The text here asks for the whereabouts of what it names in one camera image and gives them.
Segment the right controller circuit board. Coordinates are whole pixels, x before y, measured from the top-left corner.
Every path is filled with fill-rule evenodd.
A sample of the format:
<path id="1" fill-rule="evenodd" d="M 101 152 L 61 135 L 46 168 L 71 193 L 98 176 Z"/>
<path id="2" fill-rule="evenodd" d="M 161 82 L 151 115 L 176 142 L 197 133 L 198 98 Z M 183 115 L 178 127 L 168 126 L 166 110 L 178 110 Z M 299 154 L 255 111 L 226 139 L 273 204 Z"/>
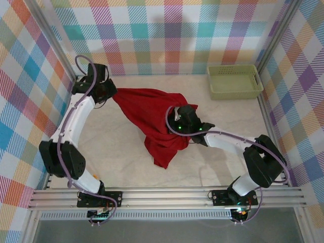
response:
<path id="1" fill-rule="evenodd" d="M 247 220 L 249 216 L 249 212 L 251 210 L 238 208 L 238 209 L 231 209 L 230 211 L 231 211 L 232 220 L 245 221 Z"/>

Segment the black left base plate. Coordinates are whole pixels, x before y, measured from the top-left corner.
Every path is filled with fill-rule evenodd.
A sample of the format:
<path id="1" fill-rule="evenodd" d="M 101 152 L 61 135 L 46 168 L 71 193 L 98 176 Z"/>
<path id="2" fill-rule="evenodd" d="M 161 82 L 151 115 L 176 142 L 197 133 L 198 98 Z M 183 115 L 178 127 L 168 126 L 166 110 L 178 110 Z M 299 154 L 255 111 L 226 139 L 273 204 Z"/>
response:
<path id="1" fill-rule="evenodd" d="M 121 207 L 123 198 L 122 191 L 105 191 L 100 193 L 100 195 L 114 199 L 117 202 L 117 207 Z M 114 207 L 114 202 L 110 199 L 89 195 L 83 192 L 79 192 L 77 197 L 78 200 L 76 206 L 78 208 Z"/>

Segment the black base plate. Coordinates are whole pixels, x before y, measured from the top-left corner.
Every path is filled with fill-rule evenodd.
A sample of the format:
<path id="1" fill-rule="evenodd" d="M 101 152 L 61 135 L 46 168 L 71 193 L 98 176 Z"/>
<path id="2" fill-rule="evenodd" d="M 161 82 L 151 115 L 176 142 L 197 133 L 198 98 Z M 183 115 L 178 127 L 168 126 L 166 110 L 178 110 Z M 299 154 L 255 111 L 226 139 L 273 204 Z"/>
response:
<path id="1" fill-rule="evenodd" d="M 258 199 L 255 191 L 240 196 L 235 191 L 212 190 L 213 206 L 257 206 Z"/>
<path id="2" fill-rule="evenodd" d="M 100 193 L 100 195 L 114 199 L 117 202 L 117 207 L 121 207 L 123 198 L 122 191 L 105 191 Z M 110 199 L 89 195 L 83 192 L 79 192 L 77 197 L 78 200 L 76 206 L 78 208 L 114 207 L 114 202 Z"/>

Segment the grey metal panel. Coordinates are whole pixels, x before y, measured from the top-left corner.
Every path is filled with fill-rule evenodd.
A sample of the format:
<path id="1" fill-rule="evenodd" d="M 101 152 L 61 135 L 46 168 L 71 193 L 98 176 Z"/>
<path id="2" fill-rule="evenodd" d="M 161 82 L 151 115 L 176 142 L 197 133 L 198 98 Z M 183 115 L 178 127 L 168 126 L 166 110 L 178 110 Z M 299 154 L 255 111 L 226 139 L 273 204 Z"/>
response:
<path id="1" fill-rule="evenodd" d="M 295 228 L 230 225 L 218 221 L 41 221 L 32 243 L 304 243 Z"/>

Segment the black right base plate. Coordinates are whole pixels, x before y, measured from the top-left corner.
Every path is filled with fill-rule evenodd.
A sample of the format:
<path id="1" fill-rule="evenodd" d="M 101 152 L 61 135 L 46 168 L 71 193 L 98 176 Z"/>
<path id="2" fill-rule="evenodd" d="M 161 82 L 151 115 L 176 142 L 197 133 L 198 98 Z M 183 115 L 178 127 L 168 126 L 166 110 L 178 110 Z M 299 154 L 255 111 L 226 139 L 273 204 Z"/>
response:
<path id="1" fill-rule="evenodd" d="M 255 191 L 240 196 L 235 191 L 212 190 L 213 206 L 257 206 L 258 199 Z"/>

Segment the red t-shirt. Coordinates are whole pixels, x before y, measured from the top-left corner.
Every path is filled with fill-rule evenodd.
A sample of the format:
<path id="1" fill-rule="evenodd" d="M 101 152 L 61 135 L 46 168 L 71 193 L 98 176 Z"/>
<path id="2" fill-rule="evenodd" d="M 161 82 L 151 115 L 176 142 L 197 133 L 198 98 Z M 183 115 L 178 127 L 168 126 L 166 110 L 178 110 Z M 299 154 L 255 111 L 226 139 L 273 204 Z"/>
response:
<path id="1" fill-rule="evenodd" d="M 180 93 L 157 89 L 119 88 L 113 96 L 124 115 L 145 135 L 144 145 L 156 166 L 167 169 L 179 150 L 189 145 L 189 137 L 171 133 L 166 124 L 166 111 L 188 105 Z"/>

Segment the left controller circuit board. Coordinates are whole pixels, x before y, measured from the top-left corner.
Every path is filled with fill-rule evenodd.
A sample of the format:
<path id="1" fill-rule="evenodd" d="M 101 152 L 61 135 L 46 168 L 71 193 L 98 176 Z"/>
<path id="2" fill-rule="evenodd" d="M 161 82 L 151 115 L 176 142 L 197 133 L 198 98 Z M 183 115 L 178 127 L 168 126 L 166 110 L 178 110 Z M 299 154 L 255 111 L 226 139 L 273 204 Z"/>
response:
<path id="1" fill-rule="evenodd" d="M 105 220 L 109 217 L 110 211 L 98 213 L 96 210 L 88 210 L 87 211 L 87 218 L 93 218 L 95 220 Z"/>

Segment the aluminium frame post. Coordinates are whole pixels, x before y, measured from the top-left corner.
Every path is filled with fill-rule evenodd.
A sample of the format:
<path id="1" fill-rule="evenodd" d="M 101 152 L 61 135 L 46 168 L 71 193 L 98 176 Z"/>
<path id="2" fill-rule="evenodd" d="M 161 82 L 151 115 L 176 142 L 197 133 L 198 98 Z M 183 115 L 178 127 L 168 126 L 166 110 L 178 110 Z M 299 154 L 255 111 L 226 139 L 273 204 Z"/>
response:
<path id="1" fill-rule="evenodd" d="M 257 58 L 256 67 L 259 74 L 261 74 L 265 69 L 302 1 L 303 0 L 285 0 L 274 24 L 272 25 L 265 45 Z"/>
<path id="2" fill-rule="evenodd" d="M 27 7 L 29 8 L 31 14 L 35 18 L 36 22 L 38 23 L 41 31 L 43 32 L 44 36 L 46 37 L 47 41 L 49 42 L 50 46 L 54 50 L 55 54 L 57 55 L 59 61 L 61 62 L 63 68 L 65 69 L 67 75 L 72 81 L 75 81 L 76 75 L 65 55 L 61 45 L 59 44 L 55 34 L 50 27 L 43 11 L 37 4 L 36 0 L 24 0 Z"/>

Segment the pale green plastic basket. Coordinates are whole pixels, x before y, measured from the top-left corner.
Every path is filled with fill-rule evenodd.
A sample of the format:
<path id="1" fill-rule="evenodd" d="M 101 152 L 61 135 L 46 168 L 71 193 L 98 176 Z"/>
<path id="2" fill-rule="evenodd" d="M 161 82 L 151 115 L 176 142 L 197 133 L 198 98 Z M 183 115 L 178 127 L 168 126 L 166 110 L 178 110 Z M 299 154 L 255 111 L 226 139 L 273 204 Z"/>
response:
<path id="1" fill-rule="evenodd" d="M 208 66 L 212 100 L 256 99 L 264 90 L 255 65 Z"/>

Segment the controller circuit board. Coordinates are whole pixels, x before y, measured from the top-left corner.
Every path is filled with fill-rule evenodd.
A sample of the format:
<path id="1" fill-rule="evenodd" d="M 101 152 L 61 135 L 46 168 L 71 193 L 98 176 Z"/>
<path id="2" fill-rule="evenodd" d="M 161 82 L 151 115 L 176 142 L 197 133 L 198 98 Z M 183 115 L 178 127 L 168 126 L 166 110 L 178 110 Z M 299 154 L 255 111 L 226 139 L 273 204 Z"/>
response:
<path id="1" fill-rule="evenodd" d="M 231 211 L 232 220 L 245 221 L 247 220 L 249 216 L 249 212 L 251 210 L 238 208 L 238 209 L 231 209 L 230 211 Z"/>
<path id="2" fill-rule="evenodd" d="M 93 218 L 95 220 L 105 220 L 109 217 L 110 211 L 98 213 L 96 210 L 88 210 L 87 211 L 87 218 Z"/>

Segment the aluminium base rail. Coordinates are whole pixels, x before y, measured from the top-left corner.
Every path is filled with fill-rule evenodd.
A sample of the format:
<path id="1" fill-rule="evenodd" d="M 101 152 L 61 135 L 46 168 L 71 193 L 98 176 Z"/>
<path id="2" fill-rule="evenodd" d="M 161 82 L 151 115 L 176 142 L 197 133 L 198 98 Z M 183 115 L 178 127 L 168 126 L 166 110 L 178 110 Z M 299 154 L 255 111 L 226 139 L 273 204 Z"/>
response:
<path id="1" fill-rule="evenodd" d="M 212 191 L 216 187 L 129 187 L 117 188 L 122 192 L 121 209 L 175 210 L 212 209 Z M 78 190 L 50 188 L 36 190 L 30 210 L 75 210 Z M 258 204 L 265 208 L 304 207 L 306 198 L 299 187 L 271 186 L 256 192 Z"/>

